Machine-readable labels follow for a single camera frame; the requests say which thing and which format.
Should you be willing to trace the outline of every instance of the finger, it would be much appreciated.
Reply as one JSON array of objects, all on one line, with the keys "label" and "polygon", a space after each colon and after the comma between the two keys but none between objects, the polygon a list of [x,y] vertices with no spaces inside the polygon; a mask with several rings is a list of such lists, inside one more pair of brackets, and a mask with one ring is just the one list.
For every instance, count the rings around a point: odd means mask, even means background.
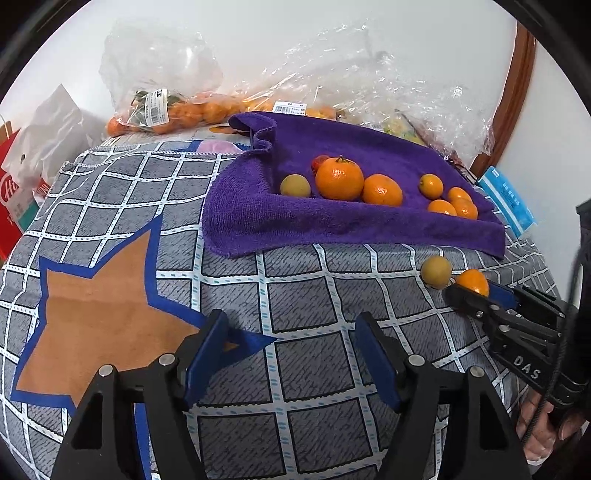
[{"label": "finger", "polygon": [[[521,407],[521,411],[519,412],[520,418],[522,418],[526,423],[528,423],[532,419],[532,417],[534,416],[536,408],[537,408],[537,404],[527,401]],[[548,413],[552,412],[553,410],[554,410],[554,406],[551,403],[546,402],[544,404],[544,408],[542,409],[542,414],[544,414],[544,413],[548,414]]]},{"label": "finger", "polygon": [[[523,437],[529,422],[530,421],[523,421],[523,419],[518,420],[515,431],[519,438]],[[556,442],[557,434],[556,430],[550,423],[550,419],[548,418],[547,414],[543,413],[538,419],[538,422],[536,422],[534,430],[532,431],[532,437],[536,438],[536,440],[540,442],[544,448],[553,448]]]},{"label": "finger", "polygon": [[534,416],[534,412],[535,405],[527,401],[521,407],[521,411],[519,412],[519,419],[523,420],[525,423],[528,423]]},{"label": "finger", "polygon": [[558,437],[560,440],[566,440],[575,434],[585,423],[582,413],[577,411],[569,415],[558,428]]},{"label": "finger", "polygon": [[550,423],[548,414],[543,413],[535,424],[532,436],[535,437],[545,448],[552,448],[557,438],[554,426]]},{"label": "finger", "polygon": [[530,388],[527,391],[527,400],[532,402],[534,405],[537,405],[538,403],[540,403],[541,398],[542,398],[542,395],[539,394],[538,392],[536,392],[535,390],[533,390],[532,388]]},{"label": "finger", "polygon": [[538,458],[546,458],[552,453],[552,447],[547,448],[538,439],[531,437],[525,444],[524,452],[526,455],[530,453],[532,456],[537,456]]}]

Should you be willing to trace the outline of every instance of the clear plastic wrap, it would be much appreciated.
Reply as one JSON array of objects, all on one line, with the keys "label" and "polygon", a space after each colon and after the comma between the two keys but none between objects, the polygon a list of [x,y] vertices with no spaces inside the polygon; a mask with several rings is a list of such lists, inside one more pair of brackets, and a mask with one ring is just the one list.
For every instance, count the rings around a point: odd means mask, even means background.
[{"label": "clear plastic wrap", "polygon": [[374,53],[365,25],[327,30],[237,85],[243,110],[306,104],[306,115],[371,127],[470,163],[492,148],[492,118],[463,86],[409,79],[395,57]]},{"label": "clear plastic wrap", "polygon": [[99,73],[116,112],[106,127],[110,137],[218,124],[243,106],[214,93],[223,75],[199,33],[168,32],[119,22],[105,40]]}]

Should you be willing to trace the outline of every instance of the red cherry tomato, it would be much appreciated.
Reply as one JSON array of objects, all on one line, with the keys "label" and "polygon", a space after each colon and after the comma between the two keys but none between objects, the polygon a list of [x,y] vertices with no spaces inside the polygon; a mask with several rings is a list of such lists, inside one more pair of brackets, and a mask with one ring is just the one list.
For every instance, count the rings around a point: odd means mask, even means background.
[{"label": "red cherry tomato", "polygon": [[316,175],[316,172],[318,171],[318,169],[320,168],[320,166],[322,165],[322,163],[327,160],[328,158],[330,158],[328,155],[318,155],[314,160],[312,160],[312,173],[314,175]]}]

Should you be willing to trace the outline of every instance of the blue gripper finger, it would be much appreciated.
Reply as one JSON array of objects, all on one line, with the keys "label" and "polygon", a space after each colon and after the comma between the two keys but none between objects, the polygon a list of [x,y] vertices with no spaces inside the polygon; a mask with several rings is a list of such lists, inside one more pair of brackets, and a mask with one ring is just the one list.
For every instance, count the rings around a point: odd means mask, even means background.
[{"label": "blue gripper finger", "polygon": [[495,282],[488,282],[489,295],[488,299],[494,303],[498,303],[504,310],[517,308],[517,299],[513,293],[513,289],[504,287]]},{"label": "blue gripper finger", "polygon": [[379,397],[390,408],[398,411],[401,399],[396,390],[396,371],[363,315],[355,319],[355,339],[374,379]]},{"label": "blue gripper finger", "polygon": [[187,370],[184,399],[188,405],[197,403],[205,395],[209,380],[219,365],[227,337],[228,317],[220,312]]}]

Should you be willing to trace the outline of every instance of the bed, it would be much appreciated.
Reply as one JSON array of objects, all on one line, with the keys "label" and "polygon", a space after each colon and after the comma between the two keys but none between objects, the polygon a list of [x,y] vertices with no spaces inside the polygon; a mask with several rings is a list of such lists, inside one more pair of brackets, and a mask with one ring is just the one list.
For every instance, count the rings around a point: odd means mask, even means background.
[{"label": "bed", "polygon": [[[71,420],[66,406],[17,401],[13,382],[38,327],[39,258],[91,267],[161,215],[158,294],[272,337],[224,367],[187,422],[209,478],[374,478],[397,415],[376,393],[353,320],[368,310],[387,335],[439,368],[482,367],[511,412],[525,389],[488,354],[472,320],[425,285],[422,262],[444,255],[454,274],[478,268],[503,285],[558,295],[544,258],[504,221],[502,260],[439,245],[311,244],[227,259],[203,245],[211,182],[237,153],[197,153],[188,141],[105,145],[66,164],[1,271],[0,435],[31,479],[47,479]],[[436,478],[448,409],[440,407],[425,478]],[[159,478],[150,450],[149,472]]]}]

